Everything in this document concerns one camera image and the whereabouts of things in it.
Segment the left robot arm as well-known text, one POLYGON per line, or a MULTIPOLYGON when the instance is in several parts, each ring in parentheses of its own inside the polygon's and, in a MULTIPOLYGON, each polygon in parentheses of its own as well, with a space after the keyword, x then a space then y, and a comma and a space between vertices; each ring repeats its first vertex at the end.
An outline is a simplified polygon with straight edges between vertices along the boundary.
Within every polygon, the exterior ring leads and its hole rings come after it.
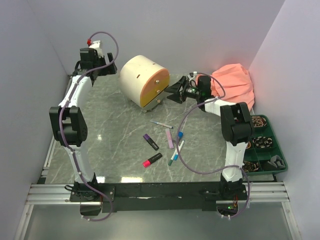
POLYGON ((88 127, 81 106, 97 77, 116 73, 112 53, 105 56, 102 48, 93 44, 80 49, 80 60, 75 65, 64 99, 49 110, 54 139, 66 150, 75 172, 75 182, 79 184, 93 183, 96 179, 85 146, 88 127))

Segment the round cream drawer cabinet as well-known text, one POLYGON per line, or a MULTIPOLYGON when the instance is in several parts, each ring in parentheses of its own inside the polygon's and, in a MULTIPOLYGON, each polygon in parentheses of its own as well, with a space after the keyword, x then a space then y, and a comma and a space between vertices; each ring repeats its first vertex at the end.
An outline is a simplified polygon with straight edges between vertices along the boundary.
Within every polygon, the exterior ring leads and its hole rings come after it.
POLYGON ((169 71, 143 55, 130 59, 118 79, 121 92, 144 112, 151 111, 165 97, 170 84, 169 71))

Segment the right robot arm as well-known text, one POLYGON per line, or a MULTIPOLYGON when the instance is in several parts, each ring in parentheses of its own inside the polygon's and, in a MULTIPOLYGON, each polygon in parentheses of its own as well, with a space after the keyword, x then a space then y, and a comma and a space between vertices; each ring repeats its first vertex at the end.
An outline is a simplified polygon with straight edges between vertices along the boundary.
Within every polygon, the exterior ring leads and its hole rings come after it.
POLYGON ((182 76, 179 81, 165 88, 167 99, 182 104, 187 98, 195 99, 197 107, 205 113, 220 117, 221 132, 226 142, 225 168, 221 180, 226 181, 219 187, 220 196, 231 199, 237 188, 233 184, 243 177, 243 162, 246 148, 254 133, 252 117, 245 102, 233 103, 223 100, 222 95, 212 93, 213 84, 221 87, 221 83, 211 75, 192 73, 182 76))

